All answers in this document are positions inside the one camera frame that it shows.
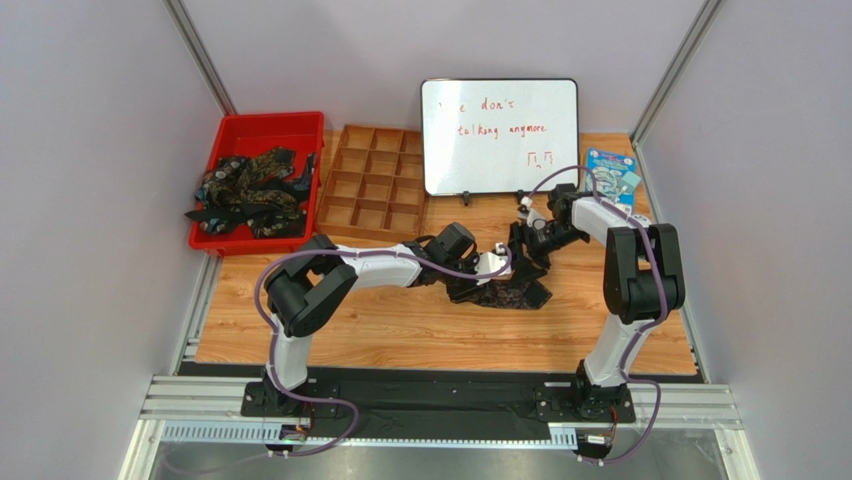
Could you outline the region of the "dark paisley tie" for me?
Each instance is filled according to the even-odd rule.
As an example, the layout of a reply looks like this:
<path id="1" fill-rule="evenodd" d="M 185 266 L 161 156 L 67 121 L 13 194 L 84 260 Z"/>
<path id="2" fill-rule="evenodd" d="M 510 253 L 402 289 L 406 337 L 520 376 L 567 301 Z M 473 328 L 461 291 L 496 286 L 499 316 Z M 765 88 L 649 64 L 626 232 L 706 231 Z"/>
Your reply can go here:
<path id="1" fill-rule="evenodd" d="M 491 280 L 487 292 L 476 306 L 507 310 L 538 310 L 551 298 L 552 293 L 538 280 L 511 283 L 509 280 Z"/>

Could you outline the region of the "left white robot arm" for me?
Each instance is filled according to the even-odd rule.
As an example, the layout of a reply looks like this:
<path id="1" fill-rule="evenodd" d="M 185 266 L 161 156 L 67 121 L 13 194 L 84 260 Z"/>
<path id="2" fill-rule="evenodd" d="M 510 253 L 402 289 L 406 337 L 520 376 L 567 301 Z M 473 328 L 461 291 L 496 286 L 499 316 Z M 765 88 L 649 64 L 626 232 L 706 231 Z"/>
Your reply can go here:
<path id="1" fill-rule="evenodd" d="M 388 247 L 354 248 L 326 235 L 269 264 L 254 287 L 254 306 L 271 330 L 265 373 L 247 385 L 241 406 L 246 417 L 294 416 L 315 408 L 355 411 L 334 395 L 299 392 L 308 379 L 314 335 L 356 291 L 435 283 L 475 291 L 511 271 L 513 254 L 503 243 L 484 253 L 472 233 L 452 223 L 436 236 Z"/>

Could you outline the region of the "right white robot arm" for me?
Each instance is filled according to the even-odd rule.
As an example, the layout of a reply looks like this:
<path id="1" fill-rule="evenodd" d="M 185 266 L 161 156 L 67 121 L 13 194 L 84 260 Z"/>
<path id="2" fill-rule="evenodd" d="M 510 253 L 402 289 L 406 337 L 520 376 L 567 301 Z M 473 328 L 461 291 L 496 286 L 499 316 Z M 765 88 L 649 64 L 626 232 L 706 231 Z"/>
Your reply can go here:
<path id="1" fill-rule="evenodd" d="M 576 241 L 596 240 L 605 248 L 602 291 L 609 315 L 593 351 L 578 365 L 568 401 L 579 418 L 606 418 L 626 401 L 627 373 L 651 329 L 685 301 L 677 230 L 573 184 L 549 193 L 549 220 L 532 204 L 530 197 L 520 200 L 519 219 L 510 227 L 515 258 L 509 285 L 520 305 L 538 309 L 550 299 L 540 280 L 551 267 L 551 253 Z"/>

